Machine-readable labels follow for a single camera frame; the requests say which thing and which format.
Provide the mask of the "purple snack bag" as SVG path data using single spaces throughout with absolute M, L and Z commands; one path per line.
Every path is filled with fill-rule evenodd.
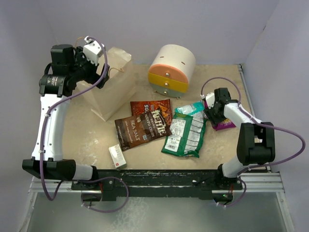
M 216 131 L 228 129 L 228 128 L 235 128 L 236 126 L 232 123 L 230 119 L 224 120 L 222 123 L 218 124 L 218 126 L 212 126 L 213 129 Z

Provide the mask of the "white paper bag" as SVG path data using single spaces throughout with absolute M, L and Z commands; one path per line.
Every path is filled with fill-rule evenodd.
M 91 111 L 107 121 L 130 97 L 136 93 L 132 56 L 117 47 L 107 52 L 108 77 L 103 88 L 95 87 L 81 96 Z

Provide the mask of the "teal snack bag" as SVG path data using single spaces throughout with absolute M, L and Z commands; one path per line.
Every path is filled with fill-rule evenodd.
M 205 119 L 206 115 L 204 113 L 204 104 L 201 101 L 197 101 L 192 104 L 188 104 L 185 106 L 177 107 L 175 109 L 176 113 L 184 114 L 184 115 L 189 115 L 192 117 L 197 117 L 201 119 Z

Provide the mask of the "green snack bag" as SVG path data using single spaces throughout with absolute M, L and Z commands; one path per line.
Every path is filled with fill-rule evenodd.
M 175 113 L 170 131 L 171 135 L 166 137 L 161 149 L 162 153 L 177 157 L 199 158 L 206 132 L 206 119 Z

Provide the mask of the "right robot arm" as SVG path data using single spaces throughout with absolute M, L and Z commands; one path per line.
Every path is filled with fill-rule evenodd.
M 216 175 L 215 185 L 226 189 L 232 178 L 251 166 L 264 165 L 275 158 L 275 135 L 273 124 L 263 122 L 246 111 L 238 100 L 231 98 L 227 88 L 218 88 L 214 92 L 202 95 L 204 112 L 213 126 L 229 119 L 239 128 L 236 156 L 222 164 L 222 173 Z

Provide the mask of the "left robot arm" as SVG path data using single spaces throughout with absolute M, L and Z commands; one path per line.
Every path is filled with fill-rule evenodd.
M 100 57 L 106 56 L 103 44 L 95 41 L 77 48 L 70 44 L 54 45 L 52 61 L 45 67 L 39 80 L 41 117 L 38 137 L 30 159 L 22 162 L 22 168 L 39 179 L 82 180 L 88 189 L 99 185 L 96 169 L 63 158 L 62 137 L 64 122 L 73 91 L 77 83 L 85 81 L 103 88 L 108 78 L 109 65 L 104 64 L 97 74 Z

